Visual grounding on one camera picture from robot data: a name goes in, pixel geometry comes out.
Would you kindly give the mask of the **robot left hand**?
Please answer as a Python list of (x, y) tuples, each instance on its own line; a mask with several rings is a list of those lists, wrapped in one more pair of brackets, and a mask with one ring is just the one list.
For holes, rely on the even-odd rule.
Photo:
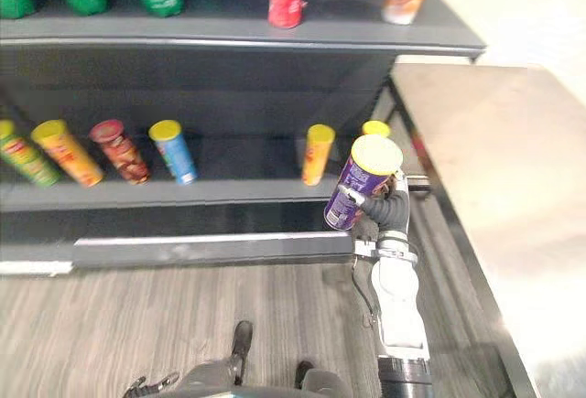
[(158, 382), (147, 384), (147, 378), (141, 376), (136, 379), (125, 391), (124, 398), (138, 398), (145, 397), (151, 394), (161, 393), (171, 385), (175, 384), (179, 379), (179, 372), (173, 371)]

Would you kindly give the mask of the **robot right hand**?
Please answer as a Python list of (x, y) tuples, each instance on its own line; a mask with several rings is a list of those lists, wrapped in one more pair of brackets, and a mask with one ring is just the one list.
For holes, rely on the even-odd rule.
[(392, 176), (392, 184), (383, 198), (365, 196), (343, 184), (337, 189), (378, 225), (380, 236), (406, 240), (410, 216), (407, 176), (399, 170)]

